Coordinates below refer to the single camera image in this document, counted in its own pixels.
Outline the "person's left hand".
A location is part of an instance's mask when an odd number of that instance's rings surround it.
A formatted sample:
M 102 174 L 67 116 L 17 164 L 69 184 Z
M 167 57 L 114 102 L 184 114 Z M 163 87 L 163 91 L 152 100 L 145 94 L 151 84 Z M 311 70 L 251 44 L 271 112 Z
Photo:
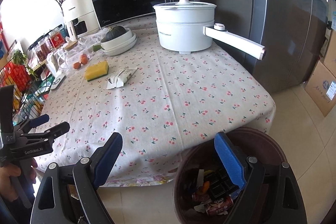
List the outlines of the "person's left hand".
M 37 168 L 37 162 L 34 158 L 30 161 L 30 172 L 29 177 L 33 184 L 36 183 L 37 173 L 35 168 Z M 9 202 L 13 202 L 18 199 L 17 191 L 14 189 L 14 186 L 11 183 L 11 177 L 19 177 L 21 175 L 21 169 L 9 163 L 8 165 L 1 167 L 0 170 L 0 192 L 1 196 L 8 200 Z

